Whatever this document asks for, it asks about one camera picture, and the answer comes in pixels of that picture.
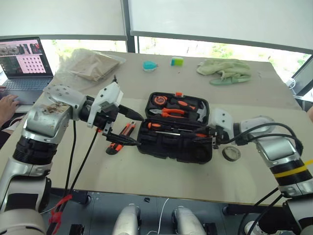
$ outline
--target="black cable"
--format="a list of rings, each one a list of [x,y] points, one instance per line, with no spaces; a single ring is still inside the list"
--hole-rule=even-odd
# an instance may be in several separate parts
[[[259,129],[259,128],[264,127],[264,126],[282,126],[282,127],[285,127],[290,132],[290,134],[292,136],[296,137],[295,133],[293,132],[293,130],[290,127],[288,127],[287,125],[279,123],[279,122],[271,122],[271,123],[264,123],[264,124],[252,127],[250,129],[248,129],[248,130],[246,130],[246,131],[236,135],[234,138],[232,138],[232,139],[230,139],[228,141],[223,141],[222,144],[231,143],[231,142],[235,141],[236,139],[238,139],[238,138],[240,138],[242,136],[245,136],[246,134],[250,133],[251,131],[254,131],[254,130]]]
[[[81,166],[79,167],[79,170],[78,170],[78,172],[77,172],[77,174],[76,174],[76,176],[75,176],[75,179],[74,179],[74,181],[73,181],[73,183],[72,183],[72,185],[71,185],[71,187],[70,187],[70,190],[69,190],[69,194],[71,194],[72,192],[73,192],[73,189],[74,189],[74,187],[75,187],[75,184],[76,184],[76,181],[77,181],[77,179],[78,179],[78,177],[79,177],[79,175],[80,175],[80,173],[81,173],[81,171],[82,171],[82,169],[83,169],[83,167],[84,167],[84,165],[85,165],[85,162],[86,162],[86,160],[87,160],[87,158],[88,158],[88,156],[89,156],[89,153],[90,153],[90,151],[91,151],[91,149],[92,149],[92,146],[93,146],[93,144],[94,144],[94,141],[95,141],[95,139],[96,139],[96,137],[97,137],[97,134],[98,134],[98,129],[96,129],[96,131],[95,131],[95,133],[94,133],[94,136],[93,136],[93,138],[92,138],[92,141],[91,141],[91,143],[90,143],[90,146],[89,146],[89,148],[88,148],[88,151],[87,151],[87,153],[86,153],[86,155],[85,155],[85,157],[84,157],[84,160],[83,160],[83,162],[82,162],[82,164],[81,164]],[[67,202],[64,202],[62,205],[61,205],[61,208],[58,210],[58,208],[56,209],[56,212],[63,212],[64,211],[64,208],[65,208],[65,206],[67,205]],[[50,225],[49,225],[49,227],[48,227],[48,230],[47,230],[47,235],[51,235],[52,233],[53,233],[53,231],[54,231],[54,229],[55,229],[55,226],[57,225],[57,223],[51,223]]]
[[[248,129],[248,130],[246,130],[246,131],[236,135],[234,138],[231,138],[228,141],[222,141],[221,144],[231,143],[231,142],[237,140],[238,138],[247,135],[251,131],[254,131],[254,130],[259,129],[259,128],[264,127],[264,126],[282,126],[282,127],[286,128],[293,137],[296,138],[296,135],[295,135],[294,131],[290,127],[288,127],[287,125],[279,123],[279,122],[271,122],[271,123],[264,123],[264,124],[261,124],[261,125],[254,126],[254,127],[250,128],[250,129]],[[302,155],[303,146],[300,146],[299,143],[296,142],[295,143],[295,148],[297,149],[299,154]]]
[[[94,141],[96,140],[97,134],[98,134],[98,129],[96,129],[96,131],[95,131],[95,133],[94,133],[94,136],[93,136],[93,138],[92,138],[92,141],[91,141],[91,143],[90,143],[90,146],[89,146],[89,148],[88,148],[88,151],[87,151],[87,153],[86,153],[86,155],[85,155],[85,158],[84,158],[82,164],[80,165],[80,168],[79,168],[79,170],[78,170],[78,172],[77,172],[77,174],[76,174],[76,176],[75,176],[75,179],[74,179],[74,181],[73,181],[73,183],[72,183],[72,186],[70,187],[70,190],[69,190],[69,193],[70,193],[70,194],[73,192],[73,189],[74,189],[74,187],[75,187],[76,181],[77,181],[77,179],[78,179],[78,177],[79,177],[79,175],[80,175],[80,172],[82,171],[82,169],[83,169],[83,167],[84,167],[84,165],[85,165],[85,162],[86,162],[86,160],[87,160],[87,158],[88,158],[88,156],[89,156],[89,153],[90,153],[90,151],[91,151],[91,149],[92,149],[92,146],[93,146],[93,144],[94,144]]]
[[[246,235],[251,235],[252,230],[254,229],[255,225],[259,222],[259,220],[283,197],[282,194],[280,194],[271,204],[269,204],[268,207],[264,209],[264,211],[256,218],[256,220],[253,222],[252,226],[250,227],[248,233]]]
[[[281,133],[265,134],[265,135],[261,135],[261,136],[252,137],[252,138],[248,139],[247,141],[251,142],[251,141],[263,138],[263,137],[271,137],[271,136],[282,136],[282,137],[287,137],[287,138],[293,139],[295,141],[295,145],[296,145],[297,151],[299,152],[300,155],[302,155],[302,152],[303,152],[302,142],[297,137],[294,137],[294,136],[291,136],[291,135],[286,135],[286,134],[281,134]]]
[[[263,202],[264,200],[266,200],[267,198],[269,198],[270,196],[272,196],[275,192],[278,191],[278,188],[275,188],[274,190],[272,190],[270,193],[268,193],[265,197],[263,197],[262,199],[260,199],[257,203],[255,203],[251,210],[249,212],[247,212],[246,214],[244,214],[243,218],[241,219],[240,221],[240,224],[239,224],[239,228],[238,228],[238,232],[237,232],[237,235],[241,235],[241,230],[242,230],[242,226],[243,226],[243,223],[244,223],[244,220],[245,218],[253,211],[253,209],[255,207],[257,207],[261,202]]]
[[[72,146],[72,151],[70,153],[70,158],[69,158],[69,163],[68,163],[68,170],[67,170],[67,181],[65,183],[65,190],[63,193],[63,197],[67,195],[67,188],[68,188],[68,183],[69,183],[69,176],[70,176],[70,171],[72,168],[72,162],[73,162],[73,156],[74,156],[74,150],[75,150],[75,145],[76,145],[76,121],[73,120],[73,129],[74,129],[74,139],[73,139],[73,146]]]

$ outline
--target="green object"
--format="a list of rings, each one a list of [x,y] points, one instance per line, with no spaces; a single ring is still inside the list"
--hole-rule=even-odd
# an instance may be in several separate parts
[[[228,77],[225,79],[213,79],[210,81],[211,85],[214,86],[226,86],[226,85],[231,85],[234,83],[239,83],[239,82],[247,82],[249,81],[250,78],[235,78],[235,77]]]
[[[173,56],[171,60],[171,66],[177,65],[177,66],[182,66],[184,63],[184,58],[179,57],[179,56]]]
[[[214,86],[247,82],[251,78],[249,65],[236,59],[206,59],[199,63],[197,72],[202,75],[221,74],[220,79],[210,81]]]

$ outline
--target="toolbox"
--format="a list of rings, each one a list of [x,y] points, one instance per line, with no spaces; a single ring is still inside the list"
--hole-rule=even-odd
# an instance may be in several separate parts
[[[154,157],[204,164],[212,159],[212,138],[194,130],[206,126],[209,104],[182,93],[154,92],[139,128],[138,150]]]

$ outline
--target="white cable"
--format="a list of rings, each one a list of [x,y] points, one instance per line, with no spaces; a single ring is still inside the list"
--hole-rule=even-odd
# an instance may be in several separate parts
[[[293,78],[290,78],[290,80],[293,82],[293,85],[289,85],[289,90],[295,87],[295,80]]]
[[[160,233],[162,214],[163,214],[164,206],[167,203],[168,199],[169,198],[166,199],[166,201],[164,202],[163,207],[162,207],[162,211],[161,211],[161,215],[160,215],[160,221],[158,223],[157,235],[159,235],[159,233]]]
[[[54,208],[56,208],[56,207],[52,207],[52,208],[50,208],[50,209],[48,209],[48,210],[46,210],[46,211],[40,212],[39,214],[44,214],[44,213],[47,213],[47,212],[49,212],[49,211],[53,210]]]
[[[157,231],[149,231],[146,235],[149,235],[150,233],[157,233]]]

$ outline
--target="blue object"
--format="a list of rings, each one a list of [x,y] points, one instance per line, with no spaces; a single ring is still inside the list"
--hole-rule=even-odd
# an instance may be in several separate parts
[[[146,72],[151,72],[151,71],[155,70],[157,67],[158,67],[158,65],[152,61],[145,61],[142,63],[142,68]]]

